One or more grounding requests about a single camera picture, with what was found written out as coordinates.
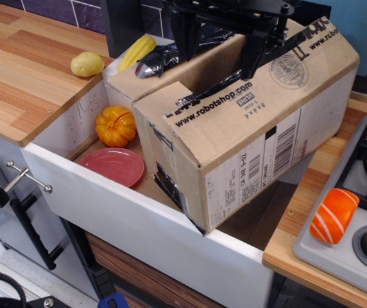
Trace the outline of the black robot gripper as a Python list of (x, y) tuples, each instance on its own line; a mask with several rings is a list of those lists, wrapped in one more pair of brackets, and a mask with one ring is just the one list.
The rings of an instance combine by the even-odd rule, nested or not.
[(162, 5), (170, 14), (178, 53), (186, 61), (198, 50), (202, 24), (247, 34), (242, 80), (253, 78), (264, 56), (277, 46), (277, 32), (295, 13), (292, 1), (162, 1)]

